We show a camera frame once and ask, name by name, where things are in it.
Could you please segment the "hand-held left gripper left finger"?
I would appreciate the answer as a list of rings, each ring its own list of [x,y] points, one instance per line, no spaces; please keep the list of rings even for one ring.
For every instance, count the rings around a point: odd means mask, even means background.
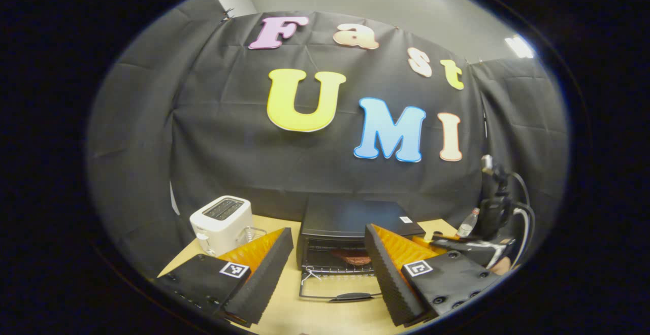
[[[195,255],[155,285],[209,319],[251,326],[262,318],[293,247],[291,229],[277,229],[217,258]]]

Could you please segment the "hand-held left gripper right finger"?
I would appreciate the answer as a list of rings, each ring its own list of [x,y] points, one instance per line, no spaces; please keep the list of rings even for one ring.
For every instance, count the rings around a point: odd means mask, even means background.
[[[425,249],[375,224],[365,226],[365,247],[396,326],[409,327],[444,316],[499,279],[460,251]]]

